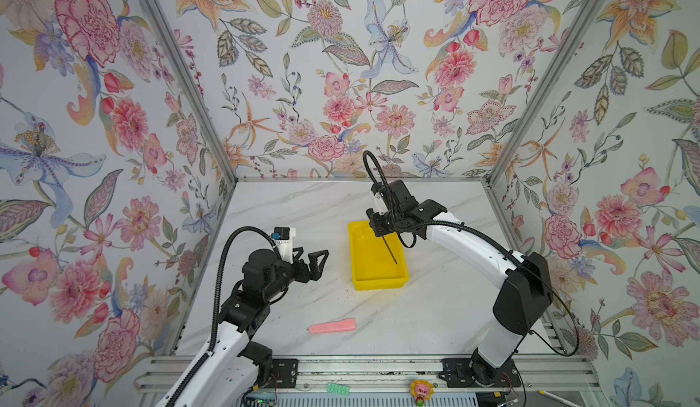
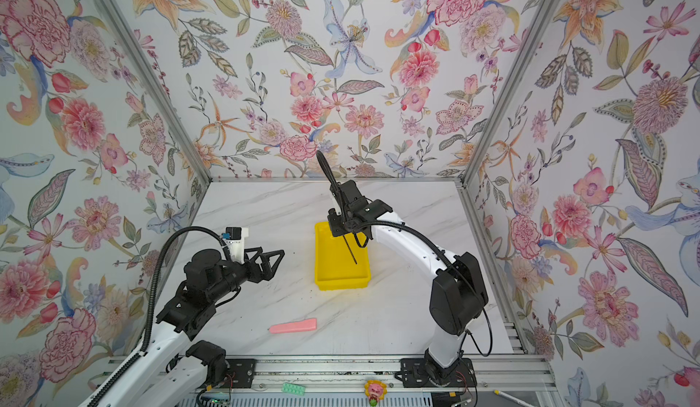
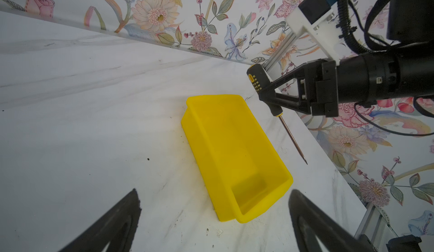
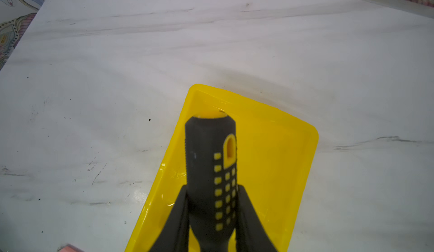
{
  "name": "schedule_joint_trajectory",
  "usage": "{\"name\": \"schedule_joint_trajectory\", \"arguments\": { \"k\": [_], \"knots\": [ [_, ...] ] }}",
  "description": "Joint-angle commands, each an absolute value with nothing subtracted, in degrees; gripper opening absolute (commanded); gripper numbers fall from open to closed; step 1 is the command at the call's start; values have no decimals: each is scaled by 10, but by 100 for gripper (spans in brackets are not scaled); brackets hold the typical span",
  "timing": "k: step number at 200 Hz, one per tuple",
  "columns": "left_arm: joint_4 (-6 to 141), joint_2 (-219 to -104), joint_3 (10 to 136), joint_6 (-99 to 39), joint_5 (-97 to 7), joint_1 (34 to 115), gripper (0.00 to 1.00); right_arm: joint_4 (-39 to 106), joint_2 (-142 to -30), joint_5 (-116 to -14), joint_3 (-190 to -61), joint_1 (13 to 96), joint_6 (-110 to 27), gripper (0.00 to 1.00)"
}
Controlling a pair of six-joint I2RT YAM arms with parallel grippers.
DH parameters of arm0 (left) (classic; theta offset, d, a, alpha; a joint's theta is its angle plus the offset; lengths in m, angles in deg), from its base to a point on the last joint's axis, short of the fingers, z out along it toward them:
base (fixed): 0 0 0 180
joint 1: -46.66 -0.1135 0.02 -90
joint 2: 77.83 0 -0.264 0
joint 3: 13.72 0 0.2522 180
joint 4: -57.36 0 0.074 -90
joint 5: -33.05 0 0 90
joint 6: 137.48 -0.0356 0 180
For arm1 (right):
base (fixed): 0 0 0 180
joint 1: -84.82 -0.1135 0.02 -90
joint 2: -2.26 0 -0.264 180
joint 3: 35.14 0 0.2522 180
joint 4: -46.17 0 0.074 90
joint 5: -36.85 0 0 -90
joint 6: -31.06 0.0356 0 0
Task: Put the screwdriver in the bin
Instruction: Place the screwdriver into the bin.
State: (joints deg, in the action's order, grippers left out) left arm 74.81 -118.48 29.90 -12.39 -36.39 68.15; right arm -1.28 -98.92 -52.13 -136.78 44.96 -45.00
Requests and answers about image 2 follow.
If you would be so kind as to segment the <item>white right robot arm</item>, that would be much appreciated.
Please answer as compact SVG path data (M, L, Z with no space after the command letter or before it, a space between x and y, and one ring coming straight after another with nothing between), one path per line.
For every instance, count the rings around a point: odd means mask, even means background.
M314 281L314 226L332 206L328 184L260 183L253 193L254 241L287 253L270 290L249 306L254 352L406 355L428 348L439 328L428 309L433 279L422 262L374 239L366 288L321 291Z

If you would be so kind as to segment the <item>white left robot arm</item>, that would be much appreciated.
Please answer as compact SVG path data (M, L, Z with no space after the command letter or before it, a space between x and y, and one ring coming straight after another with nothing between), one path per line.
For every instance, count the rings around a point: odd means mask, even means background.
M185 265L185 281L144 330L140 346L82 404L84 406L174 406L196 389L229 381L221 346L200 336L219 306L246 282L275 277L284 250L244 250L242 262L217 249L197 252Z

